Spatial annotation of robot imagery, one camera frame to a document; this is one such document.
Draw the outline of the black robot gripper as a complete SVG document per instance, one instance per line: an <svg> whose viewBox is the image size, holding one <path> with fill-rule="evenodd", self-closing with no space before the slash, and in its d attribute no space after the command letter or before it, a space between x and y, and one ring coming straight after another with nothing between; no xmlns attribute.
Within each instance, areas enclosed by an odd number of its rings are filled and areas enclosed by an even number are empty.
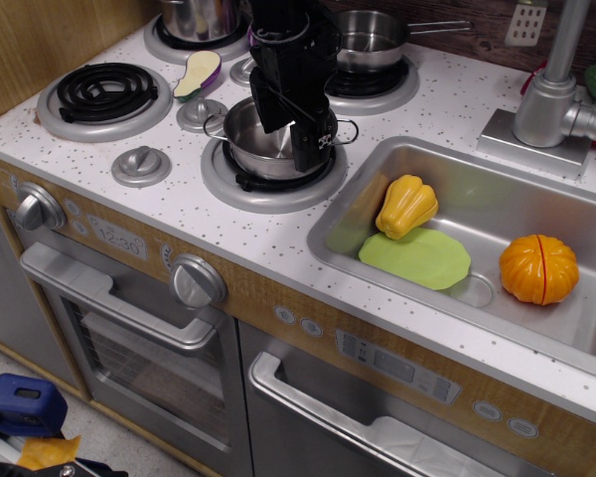
<svg viewBox="0 0 596 477"><path fill-rule="evenodd" d="M256 67L250 88L263 131L290 126L292 158L298 172L320 167L330 157L338 125L325 86L337 69L342 35L330 19L305 19L299 26L269 29L251 24Z"/></svg>

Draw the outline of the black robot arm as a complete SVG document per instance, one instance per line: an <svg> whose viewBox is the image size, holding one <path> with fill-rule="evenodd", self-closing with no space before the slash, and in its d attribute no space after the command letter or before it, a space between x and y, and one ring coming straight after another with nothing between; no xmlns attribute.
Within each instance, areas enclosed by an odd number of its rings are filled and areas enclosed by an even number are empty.
<svg viewBox="0 0 596 477"><path fill-rule="evenodd" d="M337 133L326 86L342 35L318 1L252 1L250 89L266 133L289 127L294 168L327 162Z"/></svg>

